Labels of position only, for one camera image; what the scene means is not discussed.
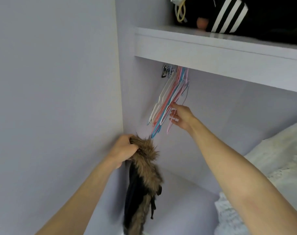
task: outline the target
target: plastic hanger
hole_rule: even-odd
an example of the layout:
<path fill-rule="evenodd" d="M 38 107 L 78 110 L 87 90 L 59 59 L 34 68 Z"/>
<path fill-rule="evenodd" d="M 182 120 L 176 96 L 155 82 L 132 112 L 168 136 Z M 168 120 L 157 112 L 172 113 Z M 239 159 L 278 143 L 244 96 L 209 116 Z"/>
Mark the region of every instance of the plastic hanger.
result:
<path fill-rule="evenodd" d="M 181 74 L 181 68 L 180 67 L 178 67 L 177 68 L 177 71 L 176 71 L 176 78 L 174 78 L 173 80 L 175 80 L 174 82 L 173 82 L 173 84 L 172 85 L 170 85 L 170 86 L 172 86 L 172 88 L 170 89 L 170 91 L 166 91 L 165 92 L 165 94 L 164 94 L 164 96 L 162 97 L 162 107 L 159 109 L 159 111 L 156 111 L 156 113 L 157 113 L 157 115 L 156 115 L 156 117 L 154 116 L 152 119 L 154 120 L 153 121 L 153 126 L 155 126 L 156 125 L 156 123 L 157 123 L 157 121 L 158 121 L 158 119 L 159 119 L 159 116 L 160 116 L 160 114 L 161 114 L 161 112 L 163 111 L 163 109 L 165 108 L 165 106 L 166 106 L 166 103 L 167 103 L 167 101 L 169 100 L 169 98 L 170 98 L 170 96 L 171 96 L 171 93 L 173 92 L 173 90 L 174 90 L 174 88 L 176 87 L 176 82 L 178 81 L 178 76 Z"/>
<path fill-rule="evenodd" d="M 168 72 L 169 72 L 169 78 L 168 78 L 167 82 L 165 83 L 165 86 L 163 87 L 162 92 L 160 93 L 160 95 L 158 97 L 158 102 L 155 104 L 155 106 L 152 110 L 152 113 L 149 117 L 148 124 L 150 124 L 153 121 L 156 113 L 158 112 L 159 107 L 162 105 L 162 103 L 164 101 L 164 97 L 165 97 L 166 93 L 168 92 L 170 86 L 172 85 L 172 83 L 175 80 L 174 76 L 175 76 L 176 71 L 174 69 L 173 70 L 169 69 Z"/>
<path fill-rule="evenodd" d="M 162 114 L 162 120 L 160 122 L 160 125 L 162 125 L 165 121 L 165 119 L 168 117 L 168 114 L 171 110 L 170 104 L 172 102 L 174 102 L 174 99 L 176 98 L 176 100 L 181 96 L 181 94 L 183 93 L 183 90 L 185 88 L 185 85 L 187 84 L 187 75 L 186 75 L 186 70 L 183 69 L 182 70 L 182 75 L 180 76 L 180 80 L 179 80 L 179 85 L 177 86 L 175 92 L 173 93 L 171 99 L 168 101 L 166 110 L 164 111 L 164 113 Z"/>
<path fill-rule="evenodd" d="M 171 74 L 170 77 L 172 77 L 171 78 L 172 80 L 169 82 L 169 79 L 168 79 L 167 83 L 163 87 L 162 92 L 159 95 L 158 102 L 157 104 L 155 104 L 153 112 L 149 118 L 149 123 L 153 122 L 153 130 L 151 133 L 151 138 L 154 138 L 155 135 L 159 133 L 162 127 L 162 124 L 168 117 L 172 109 L 170 104 L 173 102 L 177 102 L 178 99 L 186 91 L 186 97 L 183 101 L 184 103 L 188 95 L 189 86 L 190 86 L 190 81 L 188 79 L 188 68 L 183 68 L 178 66 L 177 71 L 175 71 L 175 74 L 174 73 Z M 169 130 L 172 124 L 173 123 L 170 121 L 167 127 L 167 134 L 169 133 Z"/>

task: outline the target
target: white fluffy blanket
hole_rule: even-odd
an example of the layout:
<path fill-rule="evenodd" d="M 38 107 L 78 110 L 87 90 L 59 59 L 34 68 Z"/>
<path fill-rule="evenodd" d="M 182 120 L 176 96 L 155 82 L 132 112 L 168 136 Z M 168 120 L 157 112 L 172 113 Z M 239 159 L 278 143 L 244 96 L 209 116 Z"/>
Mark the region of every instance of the white fluffy blanket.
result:
<path fill-rule="evenodd" d="M 245 156 L 297 210 L 297 123 L 263 140 Z M 250 234 L 224 193 L 215 202 L 219 225 L 215 235 Z"/>

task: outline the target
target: black jacket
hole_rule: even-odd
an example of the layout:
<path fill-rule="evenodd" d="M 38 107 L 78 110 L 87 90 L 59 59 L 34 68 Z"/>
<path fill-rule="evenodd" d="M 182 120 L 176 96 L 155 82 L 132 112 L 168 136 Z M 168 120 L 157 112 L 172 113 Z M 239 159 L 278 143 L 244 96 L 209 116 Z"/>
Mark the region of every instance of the black jacket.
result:
<path fill-rule="evenodd" d="M 207 0 L 203 5 L 211 13 L 197 15 L 189 13 L 196 12 L 195 3 L 199 0 L 186 0 L 186 22 L 178 24 L 196 27 L 202 17 L 209 19 L 207 32 L 297 44 L 297 0 Z"/>
<path fill-rule="evenodd" d="M 151 139 L 130 138 L 139 146 L 131 157 L 129 186 L 125 201 L 123 232 L 125 235 L 142 235 L 143 225 L 151 207 L 151 219 L 156 209 L 155 196 L 162 193 L 163 182 L 157 165 L 152 163 L 158 156 Z"/>

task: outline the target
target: faux fur trim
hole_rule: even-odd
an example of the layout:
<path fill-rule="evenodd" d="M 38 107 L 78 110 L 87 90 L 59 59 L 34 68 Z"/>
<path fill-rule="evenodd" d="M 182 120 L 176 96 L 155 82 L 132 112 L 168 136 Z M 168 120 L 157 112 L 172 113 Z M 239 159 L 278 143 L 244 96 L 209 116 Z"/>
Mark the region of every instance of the faux fur trim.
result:
<path fill-rule="evenodd" d="M 143 178 L 144 185 L 150 189 L 151 196 L 154 196 L 163 182 L 157 165 L 153 163 L 158 157 L 158 152 L 155 151 L 151 138 L 141 139 L 138 136 L 132 136 L 130 143 L 139 146 L 130 159 L 134 162 L 139 176 Z"/>
<path fill-rule="evenodd" d="M 150 208 L 150 202 L 151 202 L 151 196 L 145 195 L 143 197 L 142 203 L 139 205 L 139 208 L 135 212 L 135 214 L 132 217 L 130 227 L 128 229 L 128 232 L 125 234 L 128 235 L 139 235 L 143 233 L 143 225 L 146 221 L 146 216 L 149 213 Z"/>

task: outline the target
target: forearm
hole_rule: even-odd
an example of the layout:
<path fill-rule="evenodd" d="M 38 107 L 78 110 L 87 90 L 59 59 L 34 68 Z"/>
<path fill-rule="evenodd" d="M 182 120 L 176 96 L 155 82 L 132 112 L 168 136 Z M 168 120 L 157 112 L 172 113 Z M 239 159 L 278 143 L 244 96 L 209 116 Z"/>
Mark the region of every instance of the forearm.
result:
<path fill-rule="evenodd" d="M 36 235 L 82 235 L 116 165 L 105 158 Z"/>
<path fill-rule="evenodd" d="M 297 211 L 254 165 L 197 119 L 189 133 L 252 234 L 297 234 Z"/>

